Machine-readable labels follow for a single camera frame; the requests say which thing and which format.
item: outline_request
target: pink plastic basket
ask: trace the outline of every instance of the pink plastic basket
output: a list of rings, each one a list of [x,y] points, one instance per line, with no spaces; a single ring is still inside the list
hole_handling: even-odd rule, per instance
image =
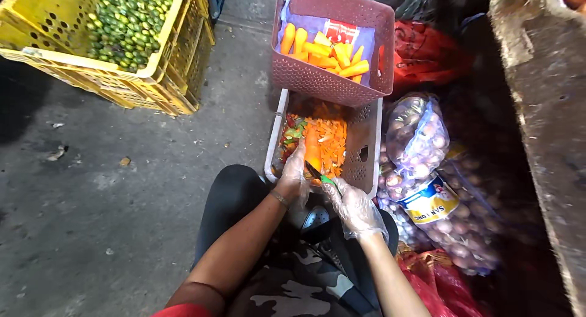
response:
[[[277,0],[273,22],[271,46],[275,85],[351,107],[370,103],[392,93],[395,12],[391,7],[371,0],[291,0],[289,3],[291,13],[330,18],[375,29],[369,88],[277,51],[277,32],[281,28],[279,13],[284,3],[284,0]],[[381,51],[383,62],[379,76]]]

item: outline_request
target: green knife handle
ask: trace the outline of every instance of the green knife handle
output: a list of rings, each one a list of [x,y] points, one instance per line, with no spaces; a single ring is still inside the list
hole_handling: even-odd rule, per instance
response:
[[[321,181],[322,183],[329,183],[329,184],[333,185],[333,186],[336,188],[336,190],[338,191],[338,193],[339,193],[340,195],[342,195],[342,193],[340,192],[340,189],[338,189],[338,186],[336,185],[336,183],[334,183],[332,180],[330,180],[329,178],[327,178],[327,176],[325,176],[325,175],[321,175],[321,176],[319,177],[319,179],[320,179],[320,181]]]

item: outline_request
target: debris on floor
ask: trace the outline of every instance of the debris on floor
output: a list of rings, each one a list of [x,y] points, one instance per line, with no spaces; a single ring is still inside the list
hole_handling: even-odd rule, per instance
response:
[[[130,164],[130,159],[128,157],[124,157],[122,158],[122,160],[120,161],[120,165],[121,166],[128,166],[128,164]]]
[[[67,147],[67,146],[65,146],[65,145],[60,145],[60,146],[57,148],[57,151],[55,151],[54,153],[51,153],[51,154],[50,154],[50,155],[47,157],[47,160],[48,160],[48,161],[50,161],[50,162],[56,162],[56,161],[57,161],[57,159],[61,158],[61,157],[62,157],[62,156],[65,154],[65,152],[67,151],[67,148],[68,148],[68,147]]]

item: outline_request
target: knife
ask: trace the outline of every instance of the knife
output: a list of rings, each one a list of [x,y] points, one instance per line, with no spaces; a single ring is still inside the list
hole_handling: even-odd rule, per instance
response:
[[[305,160],[305,167],[307,167],[307,170],[309,170],[309,172],[311,173],[311,176],[319,179],[322,183],[332,184],[336,188],[336,190],[338,191],[340,196],[342,195],[342,193],[340,192],[340,189],[338,189],[338,186],[336,185],[336,183],[334,183],[332,180],[327,178],[326,175],[322,175],[322,173],[318,172],[318,170],[315,169],[315,167],[312,166],[307,160]]]

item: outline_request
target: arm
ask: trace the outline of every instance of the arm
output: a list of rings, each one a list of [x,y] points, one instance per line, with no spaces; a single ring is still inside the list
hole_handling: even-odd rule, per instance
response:
[[[384,238],[388,238],[389,234],[376,206],[364,191],[339,177],[333,178],[333,181],[339,193],[328,183],[322,184],[322,188],[345,226],[345,237],[356,238],[364,251],[385,316],[429,317],[423,301],[389,251]]]
[[[359,237],[385,316],[430,316],[380,233]]]
[[[300,142],[274,189],[288,201],[299,194],[304,180],[304,155],[305,145]],[[232,296],[259,260],[286,211],[273,195],[265,197],[211,245],[165,307],[193,303],[205,306],[213,315],[221,314],[224,298]]]

